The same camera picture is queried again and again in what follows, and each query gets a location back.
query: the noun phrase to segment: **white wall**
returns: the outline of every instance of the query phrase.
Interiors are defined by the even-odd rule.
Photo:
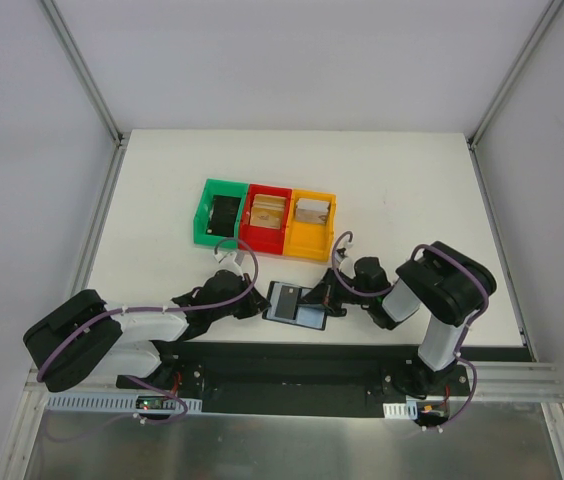
[[[123,130],[472,133],[548,0],[58,0]]]
[[[31,364],[22,335],[67,294],[111,154],[36,2],[0,0],[0,449]]]
[[[564,12],[478,160],[531,339],[564,378]]]

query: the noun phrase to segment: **shiny floor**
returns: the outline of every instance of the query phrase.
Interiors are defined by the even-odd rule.
[[[72,437],[111,415],[46,413]],[[443,433],[409,421],[191,415],[129,418],[54,443],[38,434],[27,479],[375,480],[560,478],[539,405],[474,403]]]

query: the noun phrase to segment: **white object in yellow bin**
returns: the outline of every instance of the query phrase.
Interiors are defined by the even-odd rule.
[[[253,197],[251,219],[249,224],[254,227],[282,228],[282,217],[286,200],[274,195],[258,194]]]
[[[326,200],[300,198],[296,203],[295,219],[298,222],[326,225],[331,204]]]

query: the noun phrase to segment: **yellow bin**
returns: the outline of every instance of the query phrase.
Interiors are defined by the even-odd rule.
[[[304,223],[295,219],[295,210],[300,198],[324,200],[331,204],[326,225]],[[331,256],[333,245],[335,206],[335,195],[294,189],[291,194],[291,208],[289,208],[289,216],[286,222],[283,255],[327,262]]]

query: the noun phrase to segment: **plastic container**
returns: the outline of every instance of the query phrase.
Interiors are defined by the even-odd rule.
[[[251,184],[244,203],[242,219],[240,221],[240,240],[244,240],[249,246],[257,251],[282,255],[284,252],[284,239],[286,237],[289,207],[293,191],[289,188],[268,187],[266,185]],[[251,225],[251,207],[256,195],[273,195],[286,199],[286,205],[282,214],[282,225],[280,229],[257,227]]]
[[[204,191],[202,192],[202,198],[200,198],[200,204],[198,205],[198,209],[195,212],[195,217],[193,219],[193,242],[198,245],[215,246],[224,238],[219,235],[211,235],[207,233],[213,197],[215,195],[225,195],[227,197],[237,197],[241,199],[233,231],[233,236],[238,237],[240,219],[242,218],[242,211],[244,209],[244,202],[248,190],[249,185],[246,183],[226,182],[224,180],[215,180],[212,178],[207,179],[206,184],[204,185]],[[222,245],[222,248],[235,248],[236,243],[237,242],[226,242]]]
[[[300,198],[326,200],[331,204],[326,225],[304,223],[295,219],[295,207]],[[319,262],[328,261],[333,245],[335,207],[335,195],[294,189],[291,195],[286,237],[284,239],[284,255],[308,258]]]

